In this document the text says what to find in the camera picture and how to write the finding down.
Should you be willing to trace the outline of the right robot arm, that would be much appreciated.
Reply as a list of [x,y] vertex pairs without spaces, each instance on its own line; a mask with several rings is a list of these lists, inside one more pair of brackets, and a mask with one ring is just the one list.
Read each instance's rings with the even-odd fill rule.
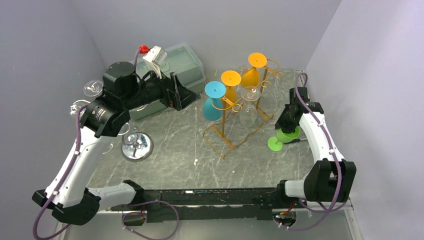
[[302,180],[283,180],[282,190],[275,194],[276,203],[289,207],[296,199],[309,202],[348,200],[357,172],[354,162],[346,161],[334,143],[325,123],[320,103],[310,101],[306,87],[289,91],[289,103],[274,125],[283,143],[296,138],[302,130],[312,152],[314,165]]

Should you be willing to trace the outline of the green wine glass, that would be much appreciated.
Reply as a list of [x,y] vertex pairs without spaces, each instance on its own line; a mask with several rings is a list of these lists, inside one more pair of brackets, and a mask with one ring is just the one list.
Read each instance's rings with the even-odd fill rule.
[[297,126],[294,132],[284,133],[281,129],[276,131],[275,136],[270,137],[267,140],[267,146],[273,152],[279,152],[282,150],[284,144],[288,144],[296,140],[300,135],[300,128]]

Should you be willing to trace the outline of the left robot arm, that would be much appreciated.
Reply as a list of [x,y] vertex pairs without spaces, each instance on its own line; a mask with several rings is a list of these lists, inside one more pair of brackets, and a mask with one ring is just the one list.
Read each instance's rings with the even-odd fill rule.
[[177,74],[148,71],[139,76],[134,64],[115,62],[103,74],[102,93],[76,116],[76,139],[52,183],[32,200],[61,223],[82,226],[99,211],[120,205],[131,210],[144,203],[144,189],[132,180],[88,188],[100,155],[130,121],[130,110],[160,101],[177,111],[200,98],[184,87]]

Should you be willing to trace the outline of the blue wine glass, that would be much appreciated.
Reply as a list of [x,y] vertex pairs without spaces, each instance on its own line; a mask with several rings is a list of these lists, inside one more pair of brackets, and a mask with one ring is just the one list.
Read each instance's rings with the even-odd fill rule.
[[226,93],[226,87],[219,81],[211,81],[205,85],[207,99],[203,104],[202,114],[208,121],[217,121],[222,116],[223,103],[221,98]]

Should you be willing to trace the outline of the clear wine glass front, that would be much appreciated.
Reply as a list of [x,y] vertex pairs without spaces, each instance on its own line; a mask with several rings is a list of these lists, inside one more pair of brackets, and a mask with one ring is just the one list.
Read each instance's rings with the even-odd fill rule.
[[240,91],[243,99],[242,109],[239,111],[241,125],[250,128],[257,119],[257,108],[255,102],[261,97],[261,92],[255,86],[246,86]]

